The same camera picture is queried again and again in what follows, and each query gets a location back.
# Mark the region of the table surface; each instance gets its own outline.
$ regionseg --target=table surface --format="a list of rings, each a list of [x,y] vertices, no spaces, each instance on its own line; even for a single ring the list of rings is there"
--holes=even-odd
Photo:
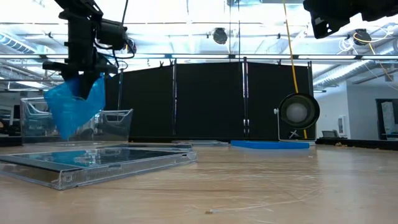
[[[397,223],[398,152],[195,150],[196,164],[65,191],[0,175],[1,223]]]

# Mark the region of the blue foam pad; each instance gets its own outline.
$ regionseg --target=blue foam pad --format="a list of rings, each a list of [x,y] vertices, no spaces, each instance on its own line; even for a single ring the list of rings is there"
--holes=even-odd
[[[270,142],[270,141],[231,141],[232,146],[248,147],[251,149],[309,149],[305,142]]]

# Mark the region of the black partition wall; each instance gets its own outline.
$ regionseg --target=black partition wall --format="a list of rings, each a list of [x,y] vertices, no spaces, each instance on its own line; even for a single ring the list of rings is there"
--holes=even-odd
[[[312,75],[308,67],[296,66],[298,91],[312,93]],[[277,116],[274,109],[288,95],[295,93],[292,67],[290,65],[272,65],[248,63],[248,117],[249,137],[278,140]],[[280,123],[281,139],[287,139],[293,128]],[[315,127],[307,130],[308,138],[315,139]]]
[[[173,135],[173,66],[125,72],[121,109],[133,109],[130,137],[159,138]],[[115,110],[117,82],[106,83],[106,109]]]
[[[178,137],[244,137],[241,63],[177,65],[176,79]]]

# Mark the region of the desk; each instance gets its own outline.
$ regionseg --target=desk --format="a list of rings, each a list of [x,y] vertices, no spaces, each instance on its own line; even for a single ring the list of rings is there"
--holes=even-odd
[[[2,153],[39,150],[0,148]],[[0,176],[1,223],[398,220],[398,152],[331,146],[195,150],[197,164],[65,191]]]

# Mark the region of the ceiling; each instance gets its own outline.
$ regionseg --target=ceiling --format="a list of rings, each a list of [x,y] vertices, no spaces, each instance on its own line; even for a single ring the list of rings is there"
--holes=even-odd
[[[125,0],[96,2],[105,19],[121,21]],[[353,21],[339,32],[317,40],[309,26],[310,14],[302,4],[288,4],[287,9],[294,54],[356,54],[342,51],[341,41],[358,28],[366,28],[377,40],[373,43],[375,48],[398,35],[398,26],[394,24],[398,16],[394,16],[374,22]],[[0,7],[0,34],[5,33],[38,49],[38,53],[67,54],[63,43],[67,41],[68,29],[67,22],[58,18],[61,11],[54,0],[8,1]],[[289,54],[281,3],[229,7],[225,0],[130,0],[125,26],[139,54]],[[219,27],[228,34],[225,45],[217,44],[212,38],[214,29]],[[390,35],[386,37],[380,27],[391,32]],[[355,46],[355,49],[359,54],[371,54],[368,46]],[[18,53],[0,45],[0,54]],[[20,63],[24,68],[45,76],[40,63],[23,60],[13,60],[12,63]],[[132,70],[160,64],[159,60],[146,59],[130,60],[128,63]],[[313,65],[313,72],[322,74],[336,65],[317,62]]]

